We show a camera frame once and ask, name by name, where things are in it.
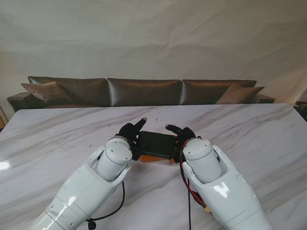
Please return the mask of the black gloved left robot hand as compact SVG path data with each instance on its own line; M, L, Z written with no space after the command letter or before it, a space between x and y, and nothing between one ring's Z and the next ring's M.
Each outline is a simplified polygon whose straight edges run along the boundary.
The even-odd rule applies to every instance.
M124 137L131 142L137 142L138 135L139 135L142 127L145 125L146 121L147 121L147 118L143 117L136 124L132 124L132 123L125 124L119 130L119 132L117 133L117 136Z

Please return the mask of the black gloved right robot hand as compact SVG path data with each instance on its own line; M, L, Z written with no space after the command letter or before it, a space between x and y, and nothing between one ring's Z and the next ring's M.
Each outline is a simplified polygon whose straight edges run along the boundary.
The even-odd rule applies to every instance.
M184 147L190 139L196 138L195 133L189 127L181 129L175 125L167 124L165 128L176 134L176 147L178 149Z

